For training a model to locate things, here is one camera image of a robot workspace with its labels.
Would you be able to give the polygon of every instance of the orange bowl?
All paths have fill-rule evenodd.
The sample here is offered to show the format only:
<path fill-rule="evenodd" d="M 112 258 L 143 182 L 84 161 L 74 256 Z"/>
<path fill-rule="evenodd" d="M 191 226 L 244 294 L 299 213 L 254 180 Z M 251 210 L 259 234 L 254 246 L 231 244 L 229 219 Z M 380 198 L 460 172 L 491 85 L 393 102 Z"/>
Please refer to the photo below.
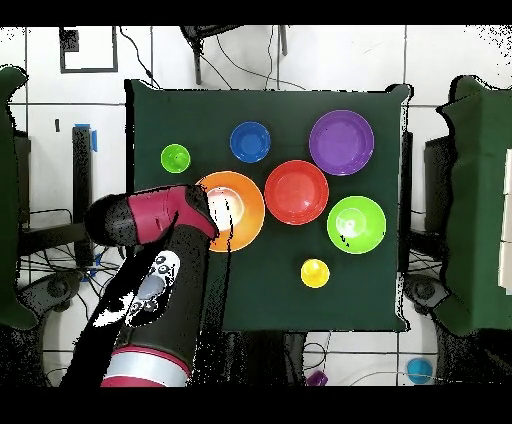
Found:
<path fill-rule="evenodd" d="M 210 215 L 220 232 L 210 243 L 210 250 L 227 252 L 229 241 L 231 251 L 235 252 L 251 243 L 265 218 L 265 202 L 258 186 L 245 175 L 232 171 L 214 172 L 197 184 L 206 191 Z"/>

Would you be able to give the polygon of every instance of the green cloth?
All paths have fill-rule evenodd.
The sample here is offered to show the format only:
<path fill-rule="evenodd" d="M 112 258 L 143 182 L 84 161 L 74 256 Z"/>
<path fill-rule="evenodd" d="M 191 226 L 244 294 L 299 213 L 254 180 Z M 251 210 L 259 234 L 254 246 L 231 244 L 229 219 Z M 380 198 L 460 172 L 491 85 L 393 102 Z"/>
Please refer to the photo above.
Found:
<path fill-rule="evenodd" d="M 367 166 L 345 177 L 326 175 L 329 202 L 313 222 L 291 226 L 267 210 L 263 229 L 232 255 L 225 330 L 375 330 L 404 331 L 395 315 L 397 212 L 400 161 L 400 108 L 407 85 L 389 92 L 346 93 L 263 91 L 157 91 L 132 81 L 134 93 L 135 190 L 167 184 L 195 184 L 216 171 L 251 178 L 263 193 L 279 164 L 312 162 L 309 134 L 315 122 L 334 109 L 350 109 L 371 125 L 375 150 Z M 244 121 L 263 124 L 271 135 L 268 155 L 255 164 L 236 159 L 229 147 L 234 128 Z M 190 167 L 170 174 L 160 164 L 162 149 L 185 146 Z M 364 195 L 380 204 L 387 218 L 382 243 L 364 255 L 337 249 L 327 235 L 327 215 L 340 199 Z M 329 266 L 329 282 L 306 287 L 300 268 L 308 258 Z M 227 255 L 211 253 L 207 292 L 223 279 Z"/>
<path fill-rule="evenodd" d="M 16 264 L 18 262 L 19 197 L 18 169 L 14 147 L 14 120 L 7 106 L 27 76 L 19 68 L 0 69 L 0 324 L 27 330 L 37 324 L 35 314 L 16 298 Z"/>
<path fill-rule="evenodd" d="M 512 95 L 474 77 L 453 83 L 442 107 L 455 139 L 453 204 L 447 222 L 446 284 L 452 295 L 435 310 L 452 333 L 512 329 L 512 296 L 498 286 L 507 149 L 512 148 Z"/>

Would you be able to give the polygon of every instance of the tiled floor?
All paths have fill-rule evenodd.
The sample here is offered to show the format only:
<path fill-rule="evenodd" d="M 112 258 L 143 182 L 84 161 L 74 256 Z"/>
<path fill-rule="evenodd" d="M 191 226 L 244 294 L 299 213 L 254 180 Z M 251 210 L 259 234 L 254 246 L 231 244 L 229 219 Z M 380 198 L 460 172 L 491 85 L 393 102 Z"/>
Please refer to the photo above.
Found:
<path fill-rule="evenodd" d="M 111 63 L 111 51 L 104 48 L 109 28 L 78 27 L 82 50 L 68 53 L 69 66 L 104 66 Z M 133 38 L 139 57 L 153 71 L 164 88 L 197 88 L 192 53 L 178 27 L 123 27 Z M 270 26 L 244 26 L 222 34 L 224 51 L 238 66 L 267 75 Z M 512 84 L 506 36 L 499 27 L 464 26 L 296 26 L 287 29 L 288 55 L 280 57 L 280 79 L 308 90 L 384 90 L 406 82 L 414 87 L 408 110 L 408 127 L 414 133 L 412 208 L 425 211 L 423 148 L 426 141 L 448 133 L 435 107 L 448 100 L 451 81 L 461 74 L 476 74 L 499 88 Z M 70 129 L 89 123 L 97 130 L 98 152 L 93 154 L 93 198 L 125 189 L 125 93 L 124 78 L 148 80 L 137 61 L 134 46 L 117 29 L 117 73 L 61 74 L 57 28 L 0 29 L 0 63 L 27 69 L 29 81 L 11 98 L 16 126 L 32 139 L 31 210 L 72 207 Z M 277 27 L 270 53 L 271 77 L 276 77 Z M 233 88 L 263 89 L 265 79 L 237 69 L 222 53 L 215 38 L 204 44 L 205 57 Z M 203 86 L 227 89 L 218 74 L 201 63 Z M 277 88 L 269 80 L 268 87 Z M 281 90 L 300 88 L 280 84 Z M 60 132 L 55 130 L 59 119 Z M 65 222 L 65 214 L 41 214 L 34 226 Z M 414 228 L 423 228 L 423 216 L 412 214 Z M 62 257 L 50 251 L 52 257 Z M 108 260 L 119 263 L 117 252 Z M 31 279 L 38 273 L 32 272 Z M 107 275 L 98 274 L 99 282 Z M 22 275 L 20 284 L 28 282 Z M 95 295 L 84 284 L 80 290 L 89 312 Z M 436 363 L 435 329 L 429 317 L 414 312 L 406 299 L 403 313 L 410 330 L 395 333 L 333 333 L 325 372 L 329 385 L 410 385 L 404 372 L 407 361 L 426 357 Z M 46 350 L 68 350 L 85 324 L 85 308 L 78 298 L 63 313 L 52 313 L 44 338 Z M 327 345 L 328 333 L 310 333 L 308 342 Z M 320 351 L 310 345 L 308 352 Z M 320 353 L 306 353 L 306 364 L 322 359 Z M 69 364 L 70 352 L 45 353 L 47 371 Z M 65 370 L 54 371 L 57 383 Z"/>

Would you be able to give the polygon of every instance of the chair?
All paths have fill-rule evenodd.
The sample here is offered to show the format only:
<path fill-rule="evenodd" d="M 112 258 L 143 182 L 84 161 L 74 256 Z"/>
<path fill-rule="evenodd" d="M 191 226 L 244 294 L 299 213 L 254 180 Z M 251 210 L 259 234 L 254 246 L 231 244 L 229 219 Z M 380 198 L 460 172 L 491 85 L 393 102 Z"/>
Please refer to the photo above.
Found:
<path fill-rule="evenodd" d="M 181 33 L 192 47 L 194 52 L 194 67 L 196 70 L 196 84 L 201 85 L 201 62 L 200 58 L 203 54 L 203 41 L 207 37 L 213 37 L 223 32 L 241 27 L 242 25 L 198 25 L 198 26 L 180 26 Z M 286 42 L 286 25 L 279 26 L 279 39 L 282 40 L 283 55 L 288 54 L 288 46 Z"/>

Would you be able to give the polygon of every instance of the lime green bowl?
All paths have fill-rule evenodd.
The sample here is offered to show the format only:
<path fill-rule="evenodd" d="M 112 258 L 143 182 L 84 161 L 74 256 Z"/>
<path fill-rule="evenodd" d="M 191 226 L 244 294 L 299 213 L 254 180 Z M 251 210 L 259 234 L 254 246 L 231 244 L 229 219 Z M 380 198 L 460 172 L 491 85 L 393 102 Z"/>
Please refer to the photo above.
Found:
<path fill-rule="evenodd" d="M 363 196 L 340 200 L 327 217 L 327 233 L 334 245 L 347 253 L 367 253 L 386 234 L 386 217 L 381 207 Z"/>
<path fill-rule="evenodd" d="M 160 155 L 164 169 L 173 174 L 185 171 L 190 165 L 190 153 L 181 144 L 170 144 Z"/>

